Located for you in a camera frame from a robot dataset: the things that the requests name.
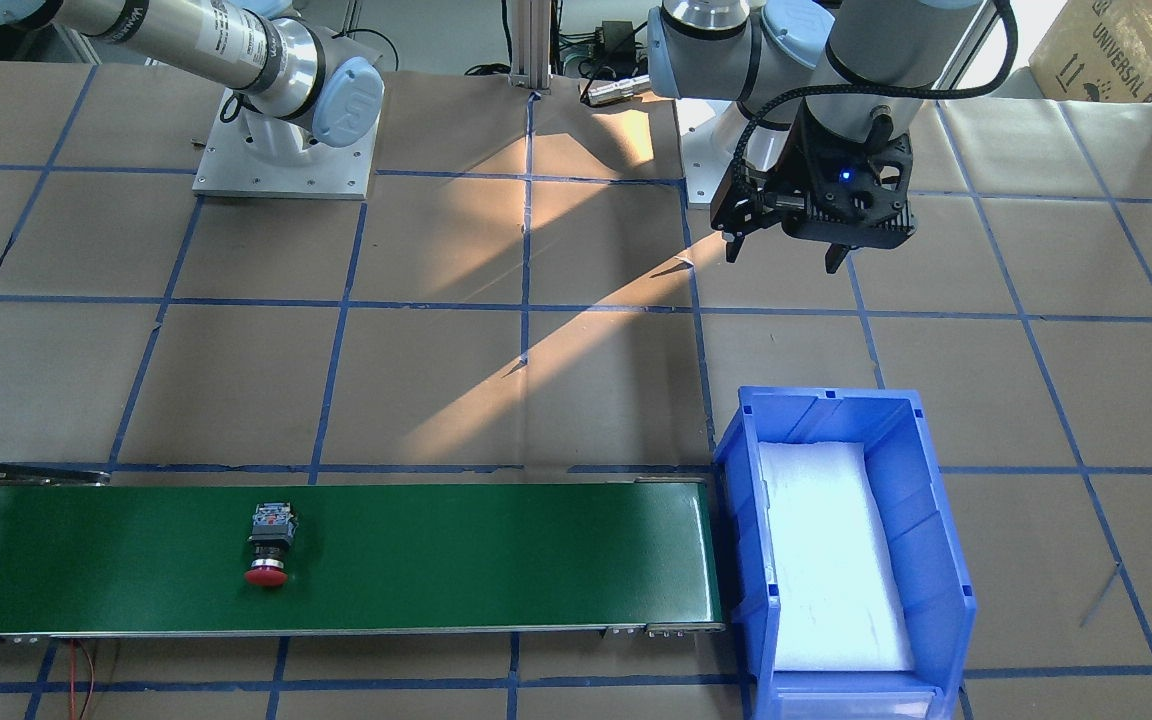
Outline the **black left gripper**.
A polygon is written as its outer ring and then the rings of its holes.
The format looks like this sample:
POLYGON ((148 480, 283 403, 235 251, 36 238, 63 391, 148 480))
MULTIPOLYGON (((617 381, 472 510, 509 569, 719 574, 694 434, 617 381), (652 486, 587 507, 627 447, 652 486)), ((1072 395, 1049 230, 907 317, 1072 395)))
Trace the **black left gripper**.
POLYGON ((719 183, 710 225, 723 233, 723 260, 736 263, 744 241, 776 225, 787 236, 827 243, 826 273, 836 274, 849 249, 896 249, 914 237, 908 199, 914 147, 897 135, 886 105, 869 109, 859 141, 827 129, 806 104, 781 159, 763 184, 730 176, 719 183))

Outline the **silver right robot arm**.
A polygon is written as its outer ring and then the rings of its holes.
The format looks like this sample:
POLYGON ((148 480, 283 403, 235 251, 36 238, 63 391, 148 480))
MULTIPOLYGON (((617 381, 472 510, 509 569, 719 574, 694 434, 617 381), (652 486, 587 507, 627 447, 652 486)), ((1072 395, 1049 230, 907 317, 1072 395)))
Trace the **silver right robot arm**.
POLYGON ((0 1, 0 26, 65 26, 230 88, 265 118, 343 149, 378 123, 378 53, 291 1, 0 1))

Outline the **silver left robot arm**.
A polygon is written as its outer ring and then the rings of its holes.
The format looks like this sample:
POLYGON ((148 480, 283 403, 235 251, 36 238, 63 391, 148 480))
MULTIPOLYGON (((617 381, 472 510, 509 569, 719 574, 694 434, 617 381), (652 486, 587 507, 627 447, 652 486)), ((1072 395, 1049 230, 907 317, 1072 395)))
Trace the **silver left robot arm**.
POLYGON ((978 1, 664 1, 646 20, 655 94, 732 104, 738 123, 710 227, 726 259, 780 228, 824 243, 835 273, 859 249, 914 237, 909 128, 980 12, 978 1))

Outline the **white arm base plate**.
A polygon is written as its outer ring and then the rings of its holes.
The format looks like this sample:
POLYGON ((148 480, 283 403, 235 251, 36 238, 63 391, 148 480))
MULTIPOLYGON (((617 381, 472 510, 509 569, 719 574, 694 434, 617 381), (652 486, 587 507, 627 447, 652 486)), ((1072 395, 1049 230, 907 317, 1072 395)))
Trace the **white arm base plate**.
POLYGON ((379 123, 343 149, 305 129, 237 109, 223 90, 192 190, 225 199, 365 200, 379 123))
MULTIPOLYGON (((741 106, 732 101, 677 99, 675 109, 687 204, 690 209, 708 209, 748 118, 741 106)), ((746 146, 750 167, 770 170, 780 159, 787 137, 788 132, 781 129, 756 129, 746 146)))

